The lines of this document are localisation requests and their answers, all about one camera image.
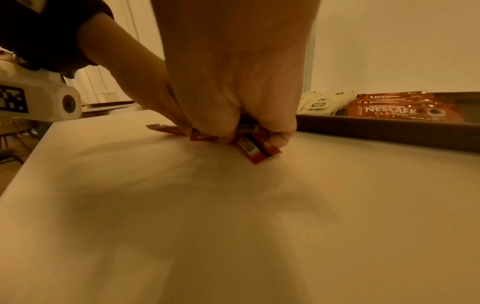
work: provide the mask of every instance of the wooden floor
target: wooden floor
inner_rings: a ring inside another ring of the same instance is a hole
[[[38,139],[33,139],[28,134],[20,136],[20,138],[32,151],[39,142]],[[7,137],[7,140],[8,147],[14,149],[16,155],[18,155],[21,159],[24,161],[27,160],[27,158],[30,156],[30,151],[28,151],[18,140],[12,137]],[[1,140],[1,147],[3,149],[5,148],[5,141],[3,139]],[[0,196],[3,194],[21,167],[22,165],[16,161],[0,164]]]

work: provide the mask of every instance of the white table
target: white table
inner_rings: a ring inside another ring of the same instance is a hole
[[[141,111],[55,123],[0,199],[0,302],[480,303],[480,157],[297,134],[251,165]]]

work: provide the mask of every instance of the white robotic device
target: white robotic device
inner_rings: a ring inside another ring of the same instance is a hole
[[[0,60],[0,117],[56,122],[81,114],[80,94],[59,74]]]

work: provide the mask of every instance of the barcode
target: barcode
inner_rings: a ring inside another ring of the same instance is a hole
[[[238,128],[236,129],[237,133],[248,133],[248,132],[254,132],[258,133],[259,132],[259,125],[254,125],[254,124],[239,124]]]
[[[241,146],[242,149],[244,149],[245,152],[250,156],[260,152],[257,146],[247,137],[242,136],[238,141],[238,145]]]

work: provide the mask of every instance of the hand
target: hand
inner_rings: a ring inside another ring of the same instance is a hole
[[[318,0],[153,1],[167,67],[193,125],[229,141],[240,113],[287,144],[297,128]]]
[[[79,28],[77,43],[85,56],[110,71],[132,100],[159,112],[190,134],[192,124],[175,99],[164,60],[105,14],[94,16]]]

